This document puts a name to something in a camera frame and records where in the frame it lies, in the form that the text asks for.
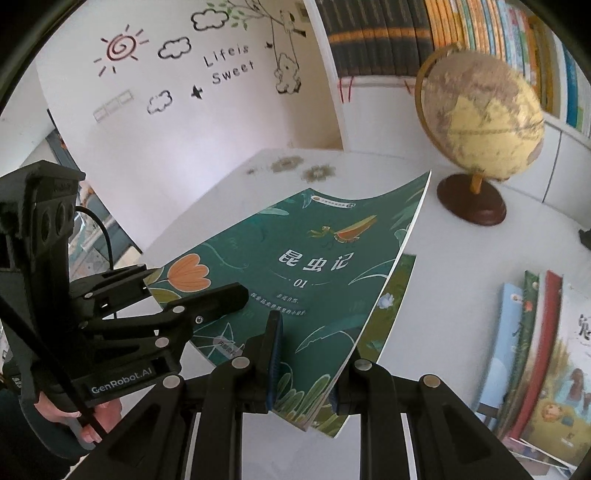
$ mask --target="brown wooden base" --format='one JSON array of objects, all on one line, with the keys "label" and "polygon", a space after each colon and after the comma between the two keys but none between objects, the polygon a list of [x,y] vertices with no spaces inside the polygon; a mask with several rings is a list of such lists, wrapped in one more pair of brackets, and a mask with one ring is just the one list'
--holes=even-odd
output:
[{"label": "brown wooden base", "polygon": [[437,197],[454,215],[476,225],[498,225],[507,215],[507,208],[499,191],[487,181],[480,193],[472,193],[472,176],[457,173],[443,179],[437,186]]}]

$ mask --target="stack of books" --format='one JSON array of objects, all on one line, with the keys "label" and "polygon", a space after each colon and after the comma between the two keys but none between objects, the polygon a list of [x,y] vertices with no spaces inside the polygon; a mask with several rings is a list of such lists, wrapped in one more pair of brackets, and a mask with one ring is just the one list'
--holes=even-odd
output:
[{"label": "stack of books", "polygon": [[591,136],[591,85],[558,37],[505,0],[316,0],[339,78],[417,75],[458,42],[520,72],[543,109]]},{"label": "stack of books", "polygon": [[552,271],[503,285],[474,410],[513,455],[570,477],[591,446],[589,375],[591,299]]}]

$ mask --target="black bird silhouette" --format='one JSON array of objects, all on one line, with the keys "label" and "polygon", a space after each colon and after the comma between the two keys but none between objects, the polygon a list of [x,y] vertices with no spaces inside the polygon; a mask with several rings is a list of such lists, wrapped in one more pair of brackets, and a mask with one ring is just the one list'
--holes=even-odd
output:
[{"label": "black bird silhouette", "polygon": [[195,87],[195,85],[193,85],[193,93],[191,94],[192,97],[198,98],[199,100],[203,100],[203,98],[201,98],[202,93],[203,93],[202,88],[197,88],[197,87]]}]

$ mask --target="table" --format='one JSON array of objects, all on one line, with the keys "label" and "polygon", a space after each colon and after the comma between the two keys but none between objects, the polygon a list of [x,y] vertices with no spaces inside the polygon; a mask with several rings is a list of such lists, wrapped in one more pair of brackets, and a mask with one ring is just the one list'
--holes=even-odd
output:
[{"label": "table", "polygon": [[[297,169],[271,171],[279,158],[294,156],[304,160]],[[315,165],[331,165],[335,175],[312,184],[302,180],[302,172]],[[178,217],[142,260],[161,266],[308,187],[358,199],[390,191],[429,169],[431,185],[405,248],[416,254],[416,264],[379,363],[400,377],[434,373],[471,406],[492,354],[504,282],[520,284],[526,269],[551,269],[591,291],[591,252],[579,243],[580,226],[522,193],[500,186],[506,220],[484,228],[454,217],[437,200],[437,183],[456,171],[451,165],[337,151],[263,150]],[[148,300],[126,314],[157,310]],[[191,345],[181,363],[186,378],[211,370]],[[138,396],[126,398],[126,407]],[[273,414],[245,415],[242,458],[244,480],[358,479],[359,421],[349,419],[332,440],[314,430],[301,432]]]}]

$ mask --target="sun drawing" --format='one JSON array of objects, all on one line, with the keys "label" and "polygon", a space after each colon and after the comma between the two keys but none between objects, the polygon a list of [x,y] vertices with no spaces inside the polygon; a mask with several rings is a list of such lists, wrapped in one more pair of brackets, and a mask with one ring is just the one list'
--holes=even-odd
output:
[{"label": "sun drawing", "polygon": [[[149,40],[140,40],[139,37],[142,33],[144,33],[144,29],[140,28],[139,31],[135,35],[129,35],[129,24],[125,27],[125,31],[114,36],[110,41],[101,38],[100,40],[107,44],[107,53],[106,53],[106,60],[107,61],[121,61],[127,58],[138,60],[138,57],[134,55],[135,51],[138,48],[138,45],[143,45],[144,43],[148,43]],[[99,63],[103,61],[104,58],[101,57],[96,59],[94,63]],[[101,64],[99,71],[99,77],[101,77],[105,70],[107,69],[106,65]],[[117,73],[117,69],[115,65],[111,66],[113,73]]]}]

